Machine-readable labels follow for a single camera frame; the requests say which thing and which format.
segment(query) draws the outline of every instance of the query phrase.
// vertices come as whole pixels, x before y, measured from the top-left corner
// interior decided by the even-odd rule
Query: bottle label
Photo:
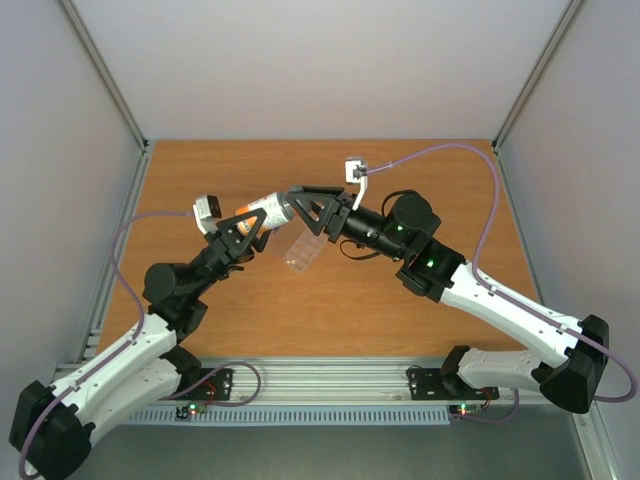
[[[262,208],[267,214],[267,218],[262,224],[262,227],[260,227],[258,234],[280,227],[289,221],[289,219],[285,215],[284,208],[278,201],[278,192],[274,192],[271,195],[267,195],[266,197],[256,200],[255,202],[251,202],[244,207],[240,207],[236,210],[236,215],[241,215],[258,208]],[[240,233],[242,233],[243,235],[247,235],[251,231],[251,228],[255,223],[255,217],[247,218],[246,220],[238,223],[237,227]]]

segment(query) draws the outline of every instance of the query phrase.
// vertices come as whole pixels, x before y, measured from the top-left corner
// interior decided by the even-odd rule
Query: wooden table
[[[218,196],[223,216],[228,217],[237,207],[292,185],[344,186],[348,156],[362,155],[375,166],[435,143],[161,141],[151,159],[138,213],[188,211],[197,196],[208,193]],[[468,143],[491,153],[486,141]],[[407,188],[418,190],[442,219],[436,238],[470,258],[492,194],[484,162],[462,149],[413,160],[372,176],[363,204],[377,210],[386,194]],[[141,293],[144,273],[152,263],[188,262],[204,246],[193,219],[141,220],[132,228],[122,271]],[[386,258],[355,262],[327,243],[304,273],[268,251],[245,266],[244,272],[234,273],[203,296],[209,305],[207,316],[183,342],[193,354],[439,356],[458,344],[519,348],[484,322],[409,293],[395,278],[399,264]],[[515,290],[534,295],[504,195],[481,267]],[[133,302],[118,285],[101,348],[135,321]]]

